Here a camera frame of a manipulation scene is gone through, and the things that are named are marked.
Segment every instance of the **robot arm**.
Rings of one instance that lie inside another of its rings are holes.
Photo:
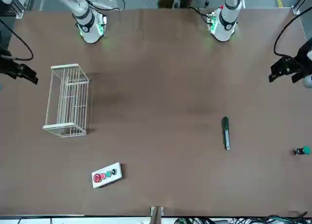
[[[60,1],[73,12],[80,34],[87,43],[95,43],[104,35],[106,16],[91,8],[86,0]]]
[[[235,31],[243,0],[225,0],[224,7],[209,15],[209,32],[219,41],[228,41]]]
[[[0,16],[5,15],[12,6],[13,0],[0,0]],[[33,57],[29,59],[17,59],[12,57],[12,54],[5,47],[0,45],[0,73],[6,74],[13,79],[17,77],[27,79],[34,84],[38,83],[37,73],[29,68],[26,64],[16,63],[15,60],[31,60]]]

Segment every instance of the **green led light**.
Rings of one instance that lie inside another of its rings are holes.
[[[104,29],[103,29],[103,26],[102,25],[98,25],[97,26],[97,29],[98,29],[98,32],[100,35],[103,35],[104,34]]]

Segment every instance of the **green cap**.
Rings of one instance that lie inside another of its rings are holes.
[[[303,151],[305,154],[307,154],[307,155],[310,155],[310,153],[311,153],[311,150],[310,150],[310,148],[309,148],[308,146],[304,146],[304,147],[302,148],[302,151]]]

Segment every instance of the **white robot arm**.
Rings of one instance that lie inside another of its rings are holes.
[[[228,41],[235,31],[237,17],[244,0],[225,0],[223,8],[209,15],[209,31],[219,41]]]
[[[80,34],[87,43],[97,42],[105,32],[106,16],[90,7],[87,0],[60,0],[73,12]],[[116,0],[94,0],[103,9],[117,7]]]

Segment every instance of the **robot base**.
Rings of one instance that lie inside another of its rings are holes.
[[[218,8],[207,16],[208,31],[220,42],[228,41],[235,32],[237,22],[231,30],[225,30],[219,19],[221,8]]]
[[[81,29],[79,26],[78,28],[80,35],[87,43],[96,43],[105,34],[107,17],[95,10],[91,10],[91,13],[93,13],[95,20],[89,32],[83,31],[83,28]]]

